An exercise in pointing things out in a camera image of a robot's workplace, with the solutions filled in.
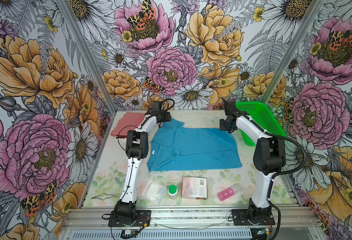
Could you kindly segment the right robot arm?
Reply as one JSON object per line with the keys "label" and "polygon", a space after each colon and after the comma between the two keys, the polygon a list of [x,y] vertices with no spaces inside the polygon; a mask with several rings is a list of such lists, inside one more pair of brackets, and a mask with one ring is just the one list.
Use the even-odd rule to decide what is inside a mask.
{"label": "right robot arm", "polygon": [[274,175],[285,165],[285,141],[273,137],[245,111],[240,111],[235,103],[222,99],[226,119],[220,120],[220,130],[232,133],[242,130],[256,145],[253,164],[259,171],[256,189],[249,200],[247,219],[252,224],[262,223],[272,214],[271,192]]}

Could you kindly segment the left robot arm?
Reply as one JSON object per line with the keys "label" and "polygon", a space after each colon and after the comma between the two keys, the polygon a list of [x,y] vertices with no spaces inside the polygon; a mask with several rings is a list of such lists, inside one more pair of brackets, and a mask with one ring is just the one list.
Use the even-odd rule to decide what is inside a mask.
{"label": "left robot arm", "polygon": [[128,168],[123,192],[115,205],[112,220],[131,226],[137,218],[137,178],[144,159],[149,153],[149,133],[155,126],[171,121],[169,112],[175,105],[172,99],[154,101],[145,113],[144,120],[127,132],[126,147]]}

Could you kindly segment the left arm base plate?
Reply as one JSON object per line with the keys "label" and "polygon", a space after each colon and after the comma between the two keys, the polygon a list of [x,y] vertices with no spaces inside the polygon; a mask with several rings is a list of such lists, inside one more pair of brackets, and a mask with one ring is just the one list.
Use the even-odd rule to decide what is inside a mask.
{"label": "left arm base plate", "polygon": [[123,217],[121,214],[111,212],[108,218],[108,227],[143,227],[145,224],[150,225],[152,211],[136,210],[136,213],[130,217]]}

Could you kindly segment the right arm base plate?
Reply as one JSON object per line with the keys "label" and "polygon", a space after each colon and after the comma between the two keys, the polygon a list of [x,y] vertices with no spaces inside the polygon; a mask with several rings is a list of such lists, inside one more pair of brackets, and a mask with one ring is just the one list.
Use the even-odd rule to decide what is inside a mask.
{"label": "right arm base plate", "polygon": [[232,209],[231,218],[235,226],[274,226],[275,219],[271,210],[262,212],[252,212],[246,209]]}

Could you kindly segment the blue t shirt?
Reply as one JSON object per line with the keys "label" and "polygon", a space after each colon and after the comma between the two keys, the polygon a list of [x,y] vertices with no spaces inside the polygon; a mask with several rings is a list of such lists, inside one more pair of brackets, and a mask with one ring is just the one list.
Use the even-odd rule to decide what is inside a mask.
{"label": "blue t shirt", "polygon": [[234,137],[215,128],[185,128],[172,119],[157,130],[147,163],[150,172],[242,167]]}

